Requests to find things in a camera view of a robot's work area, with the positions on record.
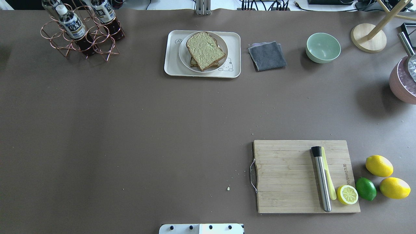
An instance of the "bottle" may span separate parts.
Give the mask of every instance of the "bottle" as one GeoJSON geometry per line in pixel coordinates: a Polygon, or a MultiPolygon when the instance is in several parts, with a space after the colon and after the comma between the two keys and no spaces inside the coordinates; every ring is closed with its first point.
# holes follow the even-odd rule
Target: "bottle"
{"type": "Polygon", "coordinates": [[[84,24],[78,18],[78,16],[68,11],[65,5],[58,5],[56,11],[59,14],[59,24],[61,24],[67,34],[72,38],[76,39],[75,43],[84,55],[93,55],[95,53],[92,46],[92,37],[85,30],[84,24]]]}
{"type": "Polygon", "coordinates": [[[60,4],[62,4],[61,0],[42,0],[43,8],[56,20],[59,20],[59,14],[55,7],[60,4]]]}
{"type": "Polygon", "coordinates": [[[114,40],[124,38],[124,32],[118,20],[115,19],[116,13],[108,0],[91,0],[91,6],[101,23],[108,28],[108,33],[114,40]]]}

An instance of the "gray cloth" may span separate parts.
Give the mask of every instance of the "gray cloth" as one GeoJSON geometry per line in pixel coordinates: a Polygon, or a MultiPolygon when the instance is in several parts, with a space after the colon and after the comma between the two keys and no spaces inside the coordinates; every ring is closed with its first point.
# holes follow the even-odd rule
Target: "gray cloth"
{"type": "Polygon", "coordinates": [[[286,66],[286,60],[282,53],[282,46],[273,42],[253,43],[248,48],[251,59],[256,64],[257,71],[286,66]]]}

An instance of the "cutting board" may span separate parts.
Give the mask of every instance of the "cutting board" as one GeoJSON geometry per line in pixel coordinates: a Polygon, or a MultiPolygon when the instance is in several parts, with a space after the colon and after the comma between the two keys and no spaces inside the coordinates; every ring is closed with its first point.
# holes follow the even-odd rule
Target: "cutting board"
{"type": "MultiPolygon", "coordinates": [[[[259,213],[326,213],[320,205],[310,149],[322,146],[335,189],[355,187],[346,141],[255,140],[259,213]]],[[[360,212],[360,205],[331,200],[331,213],[360,212]]]]}

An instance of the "metal scoop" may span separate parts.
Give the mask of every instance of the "metal scoop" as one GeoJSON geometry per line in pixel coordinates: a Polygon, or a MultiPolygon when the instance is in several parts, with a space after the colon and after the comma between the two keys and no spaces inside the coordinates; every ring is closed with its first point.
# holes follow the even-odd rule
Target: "metal scoop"
{"type": "Polygon", "coordinates": [[[410,76],[416,82],[416,55],[413,51],[412,46],[410,45],[409,41],[407,40],[404,32],[399,33],[399,39],[404,46],[404,50],[406,51],[408,58],[406,60],[407,70],[410,73],[410,76]]]}

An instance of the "lime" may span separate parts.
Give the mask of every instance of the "lime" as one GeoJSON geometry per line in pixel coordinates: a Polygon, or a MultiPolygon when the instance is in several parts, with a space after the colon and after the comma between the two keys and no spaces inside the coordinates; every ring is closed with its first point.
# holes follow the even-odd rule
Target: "lime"
{"type": "Polygon", "coordinates": [[[389,177],[380,182],[380,191],[386,197],[402,199],[410,194],[410,186],[402,179],[389,177]]]}
{"type": "Polygon", "coordinates": [[[353,186],[346,184],[338,188],[337,198],[344,205],[352,205],[358,201],[358,193],[353,186]]]}
{"type": "Polygon", "coordinates": [[[361,198],[369,201],[372,201],[377,195],[376,187],[373,182],[364,177],[360,177],[357,182],[355,182],[355,188],[361,198]]]}
{"type": "Polygon", "coordinates": [[[380,177],[389,177],[393,174],[393,165],[391,162],[380,155],[372,155],[365,161],[365,167],[371,174],[380,177]]]}

